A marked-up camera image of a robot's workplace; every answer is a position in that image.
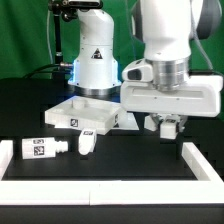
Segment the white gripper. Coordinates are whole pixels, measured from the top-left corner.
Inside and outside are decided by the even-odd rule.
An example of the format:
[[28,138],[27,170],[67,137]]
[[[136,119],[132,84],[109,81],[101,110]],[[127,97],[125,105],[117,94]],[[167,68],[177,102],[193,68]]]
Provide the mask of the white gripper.
[[122,106],[127,111],[152,113],[156,125],[164,120],[161,114],[184,115],[178,123],[178,130],[184,131],[187,116],[216,117],[220,113],[220,75],[185,77],[185,82],[175,90],[161,91],[153,83],[153,67],[141,59],[129,64],[122,78]]

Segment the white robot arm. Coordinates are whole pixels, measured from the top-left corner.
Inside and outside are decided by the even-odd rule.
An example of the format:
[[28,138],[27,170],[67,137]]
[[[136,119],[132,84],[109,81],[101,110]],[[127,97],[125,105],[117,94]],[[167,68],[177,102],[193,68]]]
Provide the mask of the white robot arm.
[[189,58],[190,41],[208,38],[221,17],[219,0],[138,0],[131,36],[144,54],[122,72],[122,106],[156,116],[217,116],[223,79],[191,76]]

